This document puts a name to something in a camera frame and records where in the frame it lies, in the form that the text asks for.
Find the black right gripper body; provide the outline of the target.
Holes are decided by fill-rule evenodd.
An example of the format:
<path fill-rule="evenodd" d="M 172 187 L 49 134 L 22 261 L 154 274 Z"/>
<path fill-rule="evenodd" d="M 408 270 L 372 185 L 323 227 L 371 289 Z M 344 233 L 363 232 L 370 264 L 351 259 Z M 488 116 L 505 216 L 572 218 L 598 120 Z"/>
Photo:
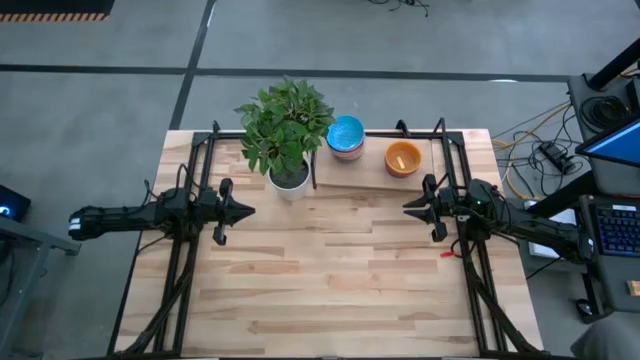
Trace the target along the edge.
<path fill-rule="evenodd" d="M 427 222 L 434 226 L 431 237 L 434 242 L 442 242 L 448 236 L 446 224 L 442 217 L 455 217 L 457 207 L 461 206 L 460 198 L 454 194 L 455 188 L 445 187 L 439 190 L 439 184 L 433 174 L 423 179 L 423 190 L 428 208 L 425 210 Z"/>

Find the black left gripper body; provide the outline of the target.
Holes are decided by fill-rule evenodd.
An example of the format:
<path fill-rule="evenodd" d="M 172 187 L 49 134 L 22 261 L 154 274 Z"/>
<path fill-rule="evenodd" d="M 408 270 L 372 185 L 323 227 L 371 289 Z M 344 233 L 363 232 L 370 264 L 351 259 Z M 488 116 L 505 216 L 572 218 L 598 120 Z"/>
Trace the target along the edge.
<path fill-rule="evenodd" d="M 232 190 L 232 180 L 224 178 L 218 190 L 207 187 L 199 197 L 202 221 L 217 223 L 214 227 L 213 240 L 218 245 L 227 243 L 226 228 L 233 226 L 230 208 Z"/>

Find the orange patterned ceramic bowl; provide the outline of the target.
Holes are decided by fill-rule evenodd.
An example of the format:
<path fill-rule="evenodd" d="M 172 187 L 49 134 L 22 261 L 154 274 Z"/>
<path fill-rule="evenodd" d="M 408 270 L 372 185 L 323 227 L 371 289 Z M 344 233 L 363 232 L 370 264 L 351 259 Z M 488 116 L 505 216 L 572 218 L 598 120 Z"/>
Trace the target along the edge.
<path fill-rule="evenodd" d="M 356 149 L 365 137 L 364 126 L 358 118 L 342 115 L 329 126 L 328 145 L 336 151 L 349 152 Z"/>

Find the leafy plant in white pot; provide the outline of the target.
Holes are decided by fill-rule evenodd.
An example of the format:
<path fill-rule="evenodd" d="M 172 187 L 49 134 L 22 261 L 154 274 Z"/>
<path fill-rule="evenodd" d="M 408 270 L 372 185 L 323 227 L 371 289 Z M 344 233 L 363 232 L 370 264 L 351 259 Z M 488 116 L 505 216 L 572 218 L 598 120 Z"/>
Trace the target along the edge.
<path fill-rule="evenodd" d="M 282 199 L 302 199 L 311 179 L 310 156 L 336 122 L 324 95 L 306 80 L 285 77 L 234 111 L 245 131 L 242 154 L 249 169 L 266 177 Z"/>

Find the white flat box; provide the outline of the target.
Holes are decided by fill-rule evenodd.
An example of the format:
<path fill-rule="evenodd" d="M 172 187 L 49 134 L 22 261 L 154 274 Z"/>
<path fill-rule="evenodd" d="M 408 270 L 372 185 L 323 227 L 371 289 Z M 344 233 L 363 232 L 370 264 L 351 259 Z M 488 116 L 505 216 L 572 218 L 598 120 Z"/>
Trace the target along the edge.
<path fill-rule="evenodd" d="M 551 217 L 551 220 L 560 222 L 560 223 L 571 224 L 571 225 L 577 224 L 576 214 L 573 209 L 566 209 L 554 215 L 553 217 Z M 550 259 L 557 259 L 559 257 L 559 255 L 551 248 L 543 245 L 535 244 L 532 242 L 528 243 L 528 249 L 529 249 L 529 254 L 532 256 L 550 258 Z"/>

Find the black power brick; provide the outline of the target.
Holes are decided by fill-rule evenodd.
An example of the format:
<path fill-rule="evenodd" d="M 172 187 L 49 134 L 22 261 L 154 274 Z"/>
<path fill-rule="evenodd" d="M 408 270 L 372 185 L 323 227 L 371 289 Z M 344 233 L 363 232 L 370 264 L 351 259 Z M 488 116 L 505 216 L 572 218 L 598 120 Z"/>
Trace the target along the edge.
<path fill-rule="evenodd" d="M 538 146 L 538 150 L 544 157 L 562 174 L 566 174 L 572 169 L 573 164 L 568 159 L 566 152 L 560 149 L 553 142 L 542 142 Z"/>

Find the grey equipment cart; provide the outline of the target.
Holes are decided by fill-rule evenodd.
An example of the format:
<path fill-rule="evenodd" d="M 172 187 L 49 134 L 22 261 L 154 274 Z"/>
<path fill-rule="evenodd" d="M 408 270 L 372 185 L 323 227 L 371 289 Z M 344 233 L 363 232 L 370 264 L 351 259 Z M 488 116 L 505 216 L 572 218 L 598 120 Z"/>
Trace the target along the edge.
<path fill-rule="evenodd" d="M 600 91 L 587 85 L 591 76 L 583 74 L 568 80 L 569 95 L 576 111 L 583 142 L 598 133 L 640 117 L 640 80 L 617 78 Z M 588 296 L 598 300 L 591 307 L 595 318 L 613 311 L 640 313 L 640 297 L 631 296 L 629 280 L 640 280 L 640 257 L 609 256 L 599 252 L 590 206 L 595 204 L 640 207 L 640 168 L 589 158 L 591 170 L 578 200 L 582 223 L 594 241 L 594 263 L 583 276 Z"/>

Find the keyboard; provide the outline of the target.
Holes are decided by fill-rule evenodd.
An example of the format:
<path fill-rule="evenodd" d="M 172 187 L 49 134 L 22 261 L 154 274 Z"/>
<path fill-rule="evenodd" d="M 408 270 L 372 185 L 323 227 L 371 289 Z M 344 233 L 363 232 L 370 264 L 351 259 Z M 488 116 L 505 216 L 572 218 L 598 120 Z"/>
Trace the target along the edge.
<path fill-rule="evenodd" d="M 590 212 L 602 255 L 640 257 L 639 206 L 595 204 Z"/>

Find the grey metal table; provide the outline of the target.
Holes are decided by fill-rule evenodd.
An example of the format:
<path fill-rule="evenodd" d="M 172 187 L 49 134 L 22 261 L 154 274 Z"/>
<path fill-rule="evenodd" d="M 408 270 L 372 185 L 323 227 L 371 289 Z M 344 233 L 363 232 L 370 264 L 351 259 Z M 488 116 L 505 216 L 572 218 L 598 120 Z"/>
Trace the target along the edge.
<path fill-rule="evenodd" d="M 75 256 L 80 248 L 77 241 L 0 216 L 0 360 L 9 357 L 49 253 Z"/>

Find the laptop with blue screen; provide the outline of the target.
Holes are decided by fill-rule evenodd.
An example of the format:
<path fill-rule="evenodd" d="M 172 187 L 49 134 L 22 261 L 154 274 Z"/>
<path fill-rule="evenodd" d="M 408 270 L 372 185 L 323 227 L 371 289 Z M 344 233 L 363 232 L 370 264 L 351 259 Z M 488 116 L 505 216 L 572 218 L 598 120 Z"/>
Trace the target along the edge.
<path fill-rule="evenodd" d="M 631 117 L 579 145 L 575 152 L 589 158 L 640 168 L 640 117 Z"/>

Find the black device with blue light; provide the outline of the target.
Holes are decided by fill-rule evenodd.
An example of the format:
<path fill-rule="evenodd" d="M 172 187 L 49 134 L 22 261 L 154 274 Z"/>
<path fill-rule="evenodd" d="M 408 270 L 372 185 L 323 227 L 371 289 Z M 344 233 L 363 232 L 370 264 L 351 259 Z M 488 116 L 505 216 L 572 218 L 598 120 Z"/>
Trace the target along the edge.
<path fill-rule="evenodd" d="M 22 222 L 30 205 L 30 198 L 0 185 L 0 216 Z"/>

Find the black stand pole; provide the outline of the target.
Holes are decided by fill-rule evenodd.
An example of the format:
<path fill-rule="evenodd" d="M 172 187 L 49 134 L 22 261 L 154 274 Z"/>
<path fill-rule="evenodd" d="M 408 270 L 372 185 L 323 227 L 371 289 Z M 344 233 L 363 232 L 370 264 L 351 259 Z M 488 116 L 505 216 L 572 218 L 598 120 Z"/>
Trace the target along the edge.
<path fill-rule="evenodd" d="M 640 37 L 605 65 L 599 72 L 588 78 L 587 85 L 592 90 L 600 91 L 638 60 L 640 60 Z"/>

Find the yellow black hazard tape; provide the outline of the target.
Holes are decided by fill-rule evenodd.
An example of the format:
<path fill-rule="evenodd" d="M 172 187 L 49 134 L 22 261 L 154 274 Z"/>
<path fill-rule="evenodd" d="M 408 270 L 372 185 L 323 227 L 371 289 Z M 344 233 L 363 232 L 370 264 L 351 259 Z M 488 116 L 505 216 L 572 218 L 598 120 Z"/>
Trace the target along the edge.
<path fill-rule="evenodd" d="M 94 22 L 104 21 L 109 18 L 104 13 L 20 13 L 0 14 L 0 23 L 21 22 Z"/>

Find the black floor mat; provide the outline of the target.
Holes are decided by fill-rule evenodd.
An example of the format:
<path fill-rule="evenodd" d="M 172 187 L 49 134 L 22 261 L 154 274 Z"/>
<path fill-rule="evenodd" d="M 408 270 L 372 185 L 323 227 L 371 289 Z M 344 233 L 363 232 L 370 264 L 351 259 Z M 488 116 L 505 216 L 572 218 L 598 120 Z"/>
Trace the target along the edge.
<path fill-rule="evenodd" d="M 0 0 L 0 14 L 104 13 L 115 0 Z"/>

